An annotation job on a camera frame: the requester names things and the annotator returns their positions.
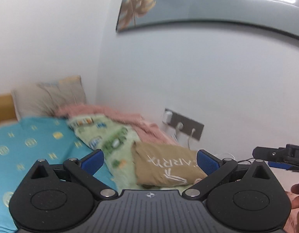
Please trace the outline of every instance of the bed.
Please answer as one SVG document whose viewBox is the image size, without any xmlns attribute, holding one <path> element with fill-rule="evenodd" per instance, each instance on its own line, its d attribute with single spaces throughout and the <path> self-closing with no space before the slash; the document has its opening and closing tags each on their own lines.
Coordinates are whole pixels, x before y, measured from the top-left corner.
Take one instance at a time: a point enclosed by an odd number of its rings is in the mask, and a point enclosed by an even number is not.
<svg viewBox="0 0 299 233">
<path fill-rule="evenodd" d="M 0 233 L 15 232 L 9 200 L 27 171 L 39 158 L 61 164 L 70 157 L 82 158 L 92 150 L 66 124 L 55 117 L 26 117 L 19 122 L 11 94 L 0 96 Z M 94 175 L 116 189 L 106 165 Z"/>
</svg>

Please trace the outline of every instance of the black cable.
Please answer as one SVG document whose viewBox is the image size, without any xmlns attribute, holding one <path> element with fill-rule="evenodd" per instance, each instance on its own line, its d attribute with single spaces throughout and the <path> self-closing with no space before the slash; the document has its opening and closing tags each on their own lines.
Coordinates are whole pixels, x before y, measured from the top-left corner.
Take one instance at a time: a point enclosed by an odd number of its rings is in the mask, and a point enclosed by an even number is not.
<svg viewBox="0 0 299 233">
<path fill-rule="evenodd" d="M 251 165 L 251 164 L 252 164 L 252 162 L 250 161 L 251 159 L 254 159 L 254 158 L 248 158 L 248 159 L 245 159 L 245 160 L 240 160 L 240 161 L 237 161 L 237 163 L 241 163 L 241 162 L 245 162 L 245 161 L 247 161 L 247 162 L 249 162 L 250 165 Z"/>
</svg>

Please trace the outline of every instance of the teal bedsheet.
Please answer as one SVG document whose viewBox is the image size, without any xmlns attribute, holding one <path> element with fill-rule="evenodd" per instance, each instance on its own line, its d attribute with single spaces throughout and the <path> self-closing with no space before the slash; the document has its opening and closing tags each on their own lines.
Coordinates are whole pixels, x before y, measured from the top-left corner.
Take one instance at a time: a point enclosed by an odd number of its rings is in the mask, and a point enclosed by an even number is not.
<svg viewBox="0 0 299 233">
<path fill-rule="evenodd" d="M 63 119 L 30 117 L 0 128 L 0 233 L 16 230 L 8 210 L 9 199 L 37 159 L 61 164 L 67 158 L 82 158 L 91 152 Z M 106 165 L 94 177 L 116 189 Z"/>
</svg>

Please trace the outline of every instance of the tan cushion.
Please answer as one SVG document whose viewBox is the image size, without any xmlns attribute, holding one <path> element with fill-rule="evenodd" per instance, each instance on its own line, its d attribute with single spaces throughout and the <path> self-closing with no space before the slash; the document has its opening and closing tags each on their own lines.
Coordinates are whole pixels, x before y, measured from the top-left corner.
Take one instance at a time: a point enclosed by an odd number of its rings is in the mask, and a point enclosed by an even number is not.
<svg viewBox="0 0 299 233">
<path fill-rule="evenodd" d="M 197 165 L 197 151 L 187 148 L 135 142 L 131 148 L 138 185 L 173 187 L 188 185 L 207 175 Z"/>
<path fill-rule="evenodd" d="M 37 83 L 12 90 L 18 120 L 24 117 L 53 116 L 60 106 L 86 103 L 80 77 L 56 83 Z"/>
</svg>

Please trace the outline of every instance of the green blanket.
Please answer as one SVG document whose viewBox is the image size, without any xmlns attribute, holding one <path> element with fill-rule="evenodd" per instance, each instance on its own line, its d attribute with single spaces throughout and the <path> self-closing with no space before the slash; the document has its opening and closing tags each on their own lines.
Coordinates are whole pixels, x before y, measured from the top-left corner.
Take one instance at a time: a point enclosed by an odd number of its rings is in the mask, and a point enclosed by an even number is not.
<svg viewBox="0 0 299 233">
<path fill-rule="evenodd" d="M 77 116 L 68 121 L 74 133 L 92 150 L 101 149 L 112 181 L 120 194 L 123 189 L 145 189 L 137 185 L 135 164 L 131 153 L 134 141 L 140 141 L 138 134 L 129 125 L 113 122 L 104 115 Z M 182 193 L 188 186 L 152 187 L 153 189 L 177 189 Z"/>
</svg>

